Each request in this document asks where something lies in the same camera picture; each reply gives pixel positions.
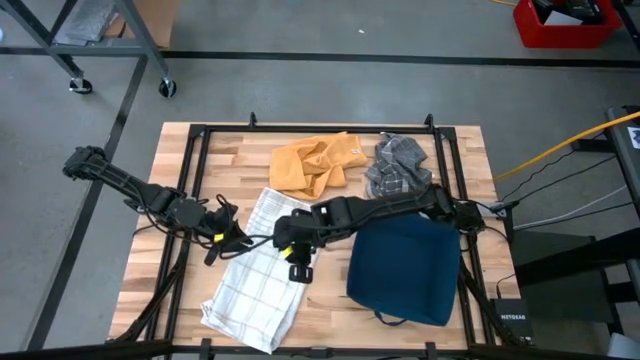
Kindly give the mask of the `black metal table frame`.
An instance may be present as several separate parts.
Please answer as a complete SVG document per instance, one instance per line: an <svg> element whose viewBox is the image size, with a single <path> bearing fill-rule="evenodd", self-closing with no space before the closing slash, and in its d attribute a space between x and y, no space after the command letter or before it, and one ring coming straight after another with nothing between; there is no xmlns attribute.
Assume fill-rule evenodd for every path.
<svg viewBox="0 0 640 360"><path fill-rule="evenodd" d="M366 124L216 123L210 134L197 123L168 122L161 130L153 161L152 181L199 186L203 196L224 195L246 222L268 183L273 149L302 138L339 132L356 134L365 154L372 155L381 127ZM426 166L454 196L493 201L496 190L482 131L477 126L401 125L427 153ZM153 292L187 252L184 275L143 330L147 339L170 339L178 351L190 352L210 339L217 351L240 354L244 346L201 323L201 304L213 296L226 263L204 264L204 250L170 240L146 228L132 242L109 334L122 335L140 315ZM407 323L390 327L347 297L347 265L352 243L343 240L322 250L313 282L306 288L281 353L338 356L424 356L428 344L443 353L466 349L470 342L498 344L499 337L471 292L460 287L449 322L443 327Z"/></svg>

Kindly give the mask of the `brown cardboard box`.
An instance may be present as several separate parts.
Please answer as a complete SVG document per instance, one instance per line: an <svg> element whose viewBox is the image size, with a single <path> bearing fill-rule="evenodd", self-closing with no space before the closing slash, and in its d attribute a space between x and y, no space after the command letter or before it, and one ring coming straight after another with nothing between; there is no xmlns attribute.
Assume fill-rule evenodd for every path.
<svg viewBox="0 0 640 360"><path fill-rule="evenodd" d="M168 48L180 0L133 0L133 4L155 44L160 48ZM104 36L124 39L135 38L131 27L119 13L116 13Z"/></svg>

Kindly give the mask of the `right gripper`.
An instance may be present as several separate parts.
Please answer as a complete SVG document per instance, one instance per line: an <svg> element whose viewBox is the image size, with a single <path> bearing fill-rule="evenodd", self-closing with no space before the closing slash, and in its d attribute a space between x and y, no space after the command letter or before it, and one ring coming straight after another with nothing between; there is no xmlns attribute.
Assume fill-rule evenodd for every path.
<svg viewBox="0 0 640 360"><path fill-rule="evenodd" d="M294 265L290 266L289 279L293 282L311 283L313 269L308 266L313 247L317 241L318 228L322 225L317 210L294 209L290 215L281 216L276 222L273 232L273 246L284 252L285 259Z"/></svg>

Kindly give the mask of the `white checked towel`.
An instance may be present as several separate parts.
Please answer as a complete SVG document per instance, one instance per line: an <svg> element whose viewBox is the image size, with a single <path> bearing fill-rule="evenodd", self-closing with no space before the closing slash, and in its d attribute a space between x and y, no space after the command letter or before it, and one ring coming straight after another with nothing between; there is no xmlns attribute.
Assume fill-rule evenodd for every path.
<svg viewBox="0 0 640 360"><path fill-rule="evenodd" d="M240 343L273 353L293 325L306 286L289 279L290 264L268 241L229 261L200 323Z"/></svg>

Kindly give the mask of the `white paper sheet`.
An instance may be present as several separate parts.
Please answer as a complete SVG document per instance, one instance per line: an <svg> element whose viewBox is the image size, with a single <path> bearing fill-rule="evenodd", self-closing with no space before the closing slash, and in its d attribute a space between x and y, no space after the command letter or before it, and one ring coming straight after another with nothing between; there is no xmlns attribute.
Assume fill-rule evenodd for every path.
<svg viewBox="0 0 640 360"><path fill-rule="evenodd" d="M583 21L581 19L557 11L551 11L544 18L545 26L579 26L582 24Z"/></svg>

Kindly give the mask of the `red plastic bin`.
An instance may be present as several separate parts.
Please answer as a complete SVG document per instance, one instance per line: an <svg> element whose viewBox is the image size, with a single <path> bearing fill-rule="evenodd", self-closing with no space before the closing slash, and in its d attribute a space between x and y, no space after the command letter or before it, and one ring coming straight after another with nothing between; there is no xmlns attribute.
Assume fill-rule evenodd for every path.
<svg viewBox="0 0 640 360"><path fill-rule="evenodd" d="M611 0L594 0L603 15L597 25L545 25L533 0L520 0L513 10L522 44L527 48L594 49L606 43L622 27Z"/></svg>

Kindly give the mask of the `black electronic device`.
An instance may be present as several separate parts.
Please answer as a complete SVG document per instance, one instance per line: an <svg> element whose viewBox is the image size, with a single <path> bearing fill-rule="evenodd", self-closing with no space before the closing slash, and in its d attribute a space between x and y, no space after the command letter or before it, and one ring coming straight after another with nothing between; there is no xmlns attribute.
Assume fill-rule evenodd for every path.
<svg viewBox="0 0 640 360"><path fill-rule="evenodd" d="M595 0L532 0L532 5L543 24L551 11L579 18L582 25L600 25L604 20Z"/></svg>

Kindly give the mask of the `black side table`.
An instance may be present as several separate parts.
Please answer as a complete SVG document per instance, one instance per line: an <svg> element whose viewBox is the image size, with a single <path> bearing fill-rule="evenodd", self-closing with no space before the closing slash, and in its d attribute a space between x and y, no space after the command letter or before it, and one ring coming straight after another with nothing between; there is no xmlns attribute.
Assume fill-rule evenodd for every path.
<svg viewBox="0 0 640 360"><path fill-rule="evenodd" d="M604 135L606 150L616 156L640 220L640 150L631 145L628 127L640 127L640 116L607 128Z"/></svg>

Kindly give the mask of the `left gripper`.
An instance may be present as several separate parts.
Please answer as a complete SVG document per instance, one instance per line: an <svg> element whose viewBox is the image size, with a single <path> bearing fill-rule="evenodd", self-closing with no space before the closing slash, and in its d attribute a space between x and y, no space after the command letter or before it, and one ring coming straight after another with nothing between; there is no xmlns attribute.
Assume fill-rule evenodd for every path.
<svg viewBox="0 0 640 360"><path fill-rule="evenodd" d="M204 258L206 266L212 266L219 257L218 245L228 243L229 248L248 248L253 245L253 240L241 229L234 219L238 207L231 204L223 195L217 195L219 208L215 211L207 211L204 216L203 236L208 239L211 247Z"/></svg>

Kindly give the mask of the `black Netgear network switch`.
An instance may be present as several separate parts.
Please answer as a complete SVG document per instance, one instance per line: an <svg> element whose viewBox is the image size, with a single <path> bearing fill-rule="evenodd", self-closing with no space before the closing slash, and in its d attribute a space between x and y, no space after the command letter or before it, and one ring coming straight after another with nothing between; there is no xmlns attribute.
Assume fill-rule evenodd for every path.
<svg viewBox="0 0 640 360"><path fill-rule="evenodd" d="M496 298L491 300L502 323L519 339L532 344L534 332L524 299Z"/></svg>

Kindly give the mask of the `silver foil bag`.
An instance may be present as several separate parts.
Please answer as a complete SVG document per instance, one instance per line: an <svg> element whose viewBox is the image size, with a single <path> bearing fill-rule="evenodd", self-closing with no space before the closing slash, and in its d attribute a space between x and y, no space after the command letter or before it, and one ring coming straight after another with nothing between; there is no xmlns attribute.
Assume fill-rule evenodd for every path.
<svg viewBox="0 0 640 360"><path fill-rule="evenodd" d="M99 41L114 15L113 0L78 0L65 35L74 40Z"/></svg>

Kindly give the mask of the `yellow terry towel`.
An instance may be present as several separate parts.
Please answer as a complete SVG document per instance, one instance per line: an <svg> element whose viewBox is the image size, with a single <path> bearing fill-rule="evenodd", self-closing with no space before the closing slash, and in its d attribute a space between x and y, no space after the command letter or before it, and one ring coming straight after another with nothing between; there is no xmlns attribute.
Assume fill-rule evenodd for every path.
<svg viewBox="0 0 640 360"><path fill-rule="evenodd" d="M300 139L272 151L269 187L301 200L347 185L345 172L365 166L360 137L341 132Z"/></svg>

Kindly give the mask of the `navy fabric basket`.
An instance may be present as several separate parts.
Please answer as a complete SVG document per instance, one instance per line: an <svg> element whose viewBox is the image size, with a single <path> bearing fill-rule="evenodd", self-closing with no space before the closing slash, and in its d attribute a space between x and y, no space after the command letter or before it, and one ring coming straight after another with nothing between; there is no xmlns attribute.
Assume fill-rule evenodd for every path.
<svg viewBox="0 0 640 360"><path fill-rule="evenodd" d="M460 234L417 214L375 220L357 231L346 294L396 326L412 321L445 326L460 267Z"/></svg>

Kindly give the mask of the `grey checked towel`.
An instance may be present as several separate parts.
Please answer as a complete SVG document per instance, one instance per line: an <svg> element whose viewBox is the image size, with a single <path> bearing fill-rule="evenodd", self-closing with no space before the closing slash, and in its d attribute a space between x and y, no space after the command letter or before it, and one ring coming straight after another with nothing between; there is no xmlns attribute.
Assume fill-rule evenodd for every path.
<svg viewBox="0 0 640 360"><path fill-rule="evenodd" d="M367 169L366 194L379 198L419 190L432 182L433 174L421 164L427 155L412 137L382 132L375 145L374 161Z"/></svg>

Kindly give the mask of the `grey metal cart frame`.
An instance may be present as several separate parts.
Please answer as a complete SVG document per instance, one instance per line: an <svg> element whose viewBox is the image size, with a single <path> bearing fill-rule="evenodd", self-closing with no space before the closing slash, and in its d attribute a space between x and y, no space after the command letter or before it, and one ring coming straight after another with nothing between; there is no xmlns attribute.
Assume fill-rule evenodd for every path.
<svg viewBox="0 0 640 360"><path fill-rule="evenodd" d="M70 78L84 78L84 72L73 60L77 56L137 56L144 55L152 61L161 72L162 79L170 79L169 68L161 51L147 30L138 14L133 0L113 0L115 15L119 13L131 27L135 38L124 39L105 37L99 41L82 41L70 39L65 35L72 10L78 0L65 0L51 27L46 27L22 0L0 0L0 10L11 16L38 44L36 48L0 47L2 54L44 54L51 57Z"/></svg>

